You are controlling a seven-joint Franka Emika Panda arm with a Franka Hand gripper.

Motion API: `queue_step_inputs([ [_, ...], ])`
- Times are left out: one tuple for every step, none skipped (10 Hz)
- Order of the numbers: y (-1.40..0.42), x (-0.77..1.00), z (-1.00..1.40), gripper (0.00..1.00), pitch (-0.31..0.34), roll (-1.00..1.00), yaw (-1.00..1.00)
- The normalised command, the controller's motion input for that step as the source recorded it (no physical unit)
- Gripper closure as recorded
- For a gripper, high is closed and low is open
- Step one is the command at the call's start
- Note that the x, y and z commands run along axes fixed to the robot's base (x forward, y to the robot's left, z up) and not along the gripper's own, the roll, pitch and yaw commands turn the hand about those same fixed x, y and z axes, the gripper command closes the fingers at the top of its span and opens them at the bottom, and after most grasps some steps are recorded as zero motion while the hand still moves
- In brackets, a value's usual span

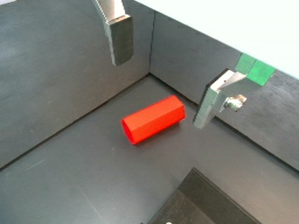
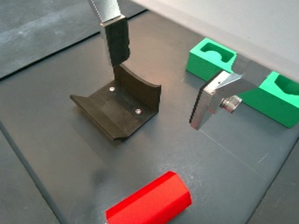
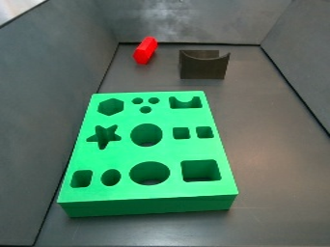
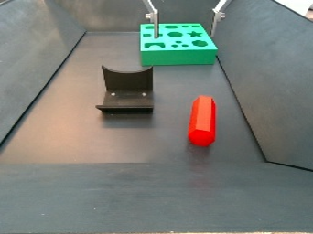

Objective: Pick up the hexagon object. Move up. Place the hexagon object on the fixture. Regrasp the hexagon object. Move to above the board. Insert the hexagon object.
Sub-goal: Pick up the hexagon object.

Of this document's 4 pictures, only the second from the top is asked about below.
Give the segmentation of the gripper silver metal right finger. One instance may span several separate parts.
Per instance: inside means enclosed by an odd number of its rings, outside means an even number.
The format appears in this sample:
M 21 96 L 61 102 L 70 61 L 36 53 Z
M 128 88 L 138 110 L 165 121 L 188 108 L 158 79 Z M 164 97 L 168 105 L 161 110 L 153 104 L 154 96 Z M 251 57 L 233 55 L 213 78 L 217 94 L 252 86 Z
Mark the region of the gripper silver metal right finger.
M 239 55 L 232 73 L 221 71 L 200 88 L 190 112 L 190 126 L 198 130 L 218 109 L 232 113 L 241 103 L 239 94 L 255 89 L 269 74 L 265 66 Z

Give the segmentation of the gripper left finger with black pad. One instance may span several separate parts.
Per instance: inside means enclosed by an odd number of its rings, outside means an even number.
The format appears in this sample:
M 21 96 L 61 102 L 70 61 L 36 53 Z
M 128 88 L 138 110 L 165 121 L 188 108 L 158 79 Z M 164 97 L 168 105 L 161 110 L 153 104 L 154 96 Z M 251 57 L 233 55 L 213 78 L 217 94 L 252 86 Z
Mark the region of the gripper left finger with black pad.
M 106 43 L 110 66 L 120 65 L 129 57 L 129 38 L 126 17 L 121 14 L 117 0 L 88 0 Z

